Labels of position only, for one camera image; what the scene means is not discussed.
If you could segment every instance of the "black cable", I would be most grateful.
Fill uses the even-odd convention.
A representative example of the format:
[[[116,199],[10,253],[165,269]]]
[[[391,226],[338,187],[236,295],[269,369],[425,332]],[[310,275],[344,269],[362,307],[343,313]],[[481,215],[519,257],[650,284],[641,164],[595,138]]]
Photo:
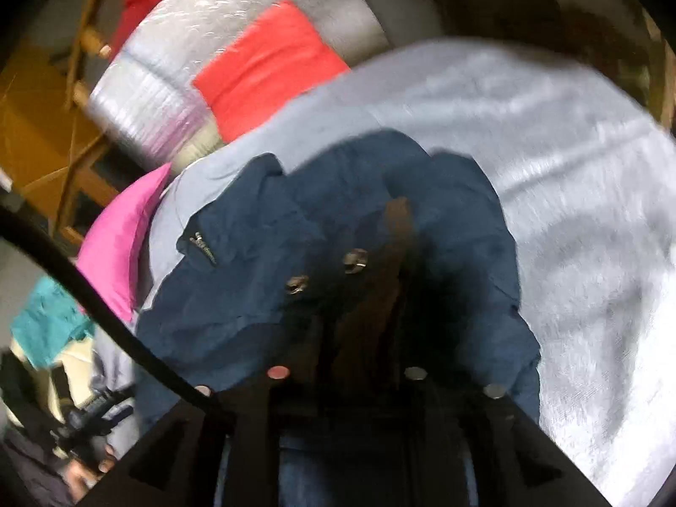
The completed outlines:
[[[104,332],[167,389],[205,412],[224,416],[224,410],[215,398],[196,391],[119,321],[87,279],[53,246],[49,238],[4,207],[0,207],[0,237],[14,244],[60,282]]]

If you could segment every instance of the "dark blue garment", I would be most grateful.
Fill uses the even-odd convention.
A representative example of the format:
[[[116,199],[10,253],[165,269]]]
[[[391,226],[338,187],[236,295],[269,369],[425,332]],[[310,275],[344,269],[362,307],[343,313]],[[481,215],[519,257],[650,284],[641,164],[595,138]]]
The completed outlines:
[[[419,265],[407,294],[402,365],[421,365],[450,386],[501,384],[537,420],[540,348],[518,314],[515,243],[498,196],[473,160],[427,155],[396,131],[345,142],[288,176],[273,155],[249,162],[191,218],[178,240],[185,258],[141,315],[138,337],[189,382],[215,390],[266,370],[308,329],[320,294],[313,276],[344,277],[348,251],[372,253],[387,243],[384,207],[401,196]],[[297,275],[310,282],[289,318],[285,284]],[[146,425],[177,401],[142,371],[136,391]],[[303,459],[294,470],[322,471]],[[305,486],[298,474],[285,481]],[[308,490],[305,499],[293,492],[289,504],[317,504],[315,488]]]

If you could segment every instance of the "teal cloth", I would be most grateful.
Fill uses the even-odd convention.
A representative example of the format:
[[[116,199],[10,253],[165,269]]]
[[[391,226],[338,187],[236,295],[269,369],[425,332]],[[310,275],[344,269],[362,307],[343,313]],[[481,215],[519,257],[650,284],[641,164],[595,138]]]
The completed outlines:
[[[11,333],[34,368],[48,368],[70,341],[91,337],[94,322],[61,284],[45,276],[12,322]]]

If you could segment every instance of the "plastic-wrapped package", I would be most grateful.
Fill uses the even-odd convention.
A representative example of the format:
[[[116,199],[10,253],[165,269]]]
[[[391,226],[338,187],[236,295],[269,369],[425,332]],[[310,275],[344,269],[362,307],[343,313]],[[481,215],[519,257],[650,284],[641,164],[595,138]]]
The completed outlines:
[[[147,165],[169,161],[209,119],[195,75],[278,0],[163,0],[93,90],[88,111]],[[364,0],[292,0],[348,64],[387,48]]]

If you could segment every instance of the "bed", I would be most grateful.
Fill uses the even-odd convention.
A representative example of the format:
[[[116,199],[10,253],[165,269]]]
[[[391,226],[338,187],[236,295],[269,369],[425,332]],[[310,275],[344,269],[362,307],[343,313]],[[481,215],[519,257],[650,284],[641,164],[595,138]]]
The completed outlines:
[[[248,160],[287,172],[394,128],[468,154],[518,248],[542,345],[540,425],[614,506],[648,505],[676,462],[676,149],[595,71],[539,50],[437,40],[373,59],[188,167],[164,194],[141,282],[150,308],[188,218]]]

